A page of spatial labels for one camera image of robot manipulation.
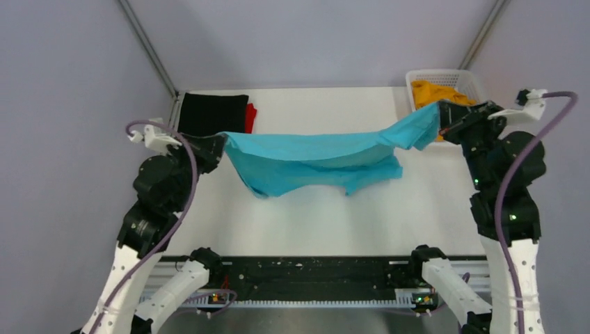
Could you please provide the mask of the turquoise t shirt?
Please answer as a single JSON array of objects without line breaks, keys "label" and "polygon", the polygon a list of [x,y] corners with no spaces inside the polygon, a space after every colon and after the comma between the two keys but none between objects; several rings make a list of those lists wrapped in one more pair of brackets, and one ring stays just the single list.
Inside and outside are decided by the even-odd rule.
[{"label": "turquoise t shirt", "polygon": [[226,132],[224,150],[245,186],[258,198],[280,197],[311,185],[358,190],[403,175],[394,151],[423,150],[440,129],[436,103],[377,132],[289,135]]}]

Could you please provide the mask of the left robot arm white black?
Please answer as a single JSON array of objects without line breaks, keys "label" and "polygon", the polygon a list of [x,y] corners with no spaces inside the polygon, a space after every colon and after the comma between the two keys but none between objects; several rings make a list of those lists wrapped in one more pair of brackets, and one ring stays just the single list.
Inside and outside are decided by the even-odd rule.
[{"label": "left robot arm white black", "polygon": [[150,298],[140,300],[179,218],[193,202],[196,181],[218,166],[227,137],[185,139],[187,148],[167,145],[164,154],[141,164],[133,182],[137,201],[124,215],[106,285],[79,333],[158,333],[192,293],[222,281],[219,256],[201,248]]}]

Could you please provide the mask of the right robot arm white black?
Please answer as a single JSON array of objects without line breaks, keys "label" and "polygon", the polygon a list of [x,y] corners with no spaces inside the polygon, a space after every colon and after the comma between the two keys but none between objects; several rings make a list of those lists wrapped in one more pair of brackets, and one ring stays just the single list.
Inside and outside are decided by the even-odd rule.
[{"label": "right robot arm white black", "polygon": [[492,300],[479,298],[436,247],[412,252],[408,278],[437,291],[462,333],[542,333],[535,267],[541,222],[528,188],[545,174],[543,144],[528,132],[505,134],[506,112],[493,102],[436,106],[439,133],[461,146],[475,187],[470,210],[490,270]]}]

